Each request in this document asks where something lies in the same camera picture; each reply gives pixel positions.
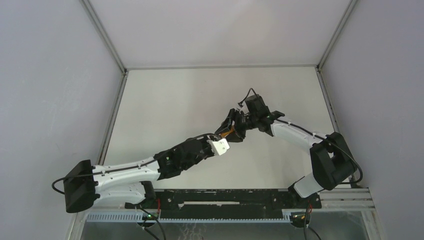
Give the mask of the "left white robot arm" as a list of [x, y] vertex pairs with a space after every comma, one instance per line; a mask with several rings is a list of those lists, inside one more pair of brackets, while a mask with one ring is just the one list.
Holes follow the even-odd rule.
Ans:
[[64, 177], [65, 210], [79, 213], [107, 202], [140, 204], [149, 209], [157, 196], [146, 183], [179, 176], [201, 161], [225, 154], [230, 148], [225, 138], [203, 134], [155, 154], [118, 165], [93, 165], [80, 161]]

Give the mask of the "orange faucet body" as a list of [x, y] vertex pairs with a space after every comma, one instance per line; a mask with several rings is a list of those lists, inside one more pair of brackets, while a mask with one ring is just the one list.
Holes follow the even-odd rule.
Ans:
[[232, 134], [235, 131], [234, 125], [231, 126], [231, 128], [229, 128], [228, 130], [224, 131], [223, 133], [221, 133], [221, 137], [222, 138], [226, 138], [228, 135]]

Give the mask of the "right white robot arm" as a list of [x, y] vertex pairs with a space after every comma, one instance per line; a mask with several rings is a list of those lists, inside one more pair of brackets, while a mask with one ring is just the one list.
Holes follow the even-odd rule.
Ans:
[[254, 129], [288, 141], [310, 156], [312, 172], [289, 187], [289, 203], [295, 208], [302, 208], [310, 196], [333, 190], [361, 171], [340, 133], [321, 134], [307, 130], [290, 121], [284, 113], [270, 111], [257, 94], [246, 97], [238, 108], [230, 109], [215, 134], [229, 143], [240, 143], [247, 131]]

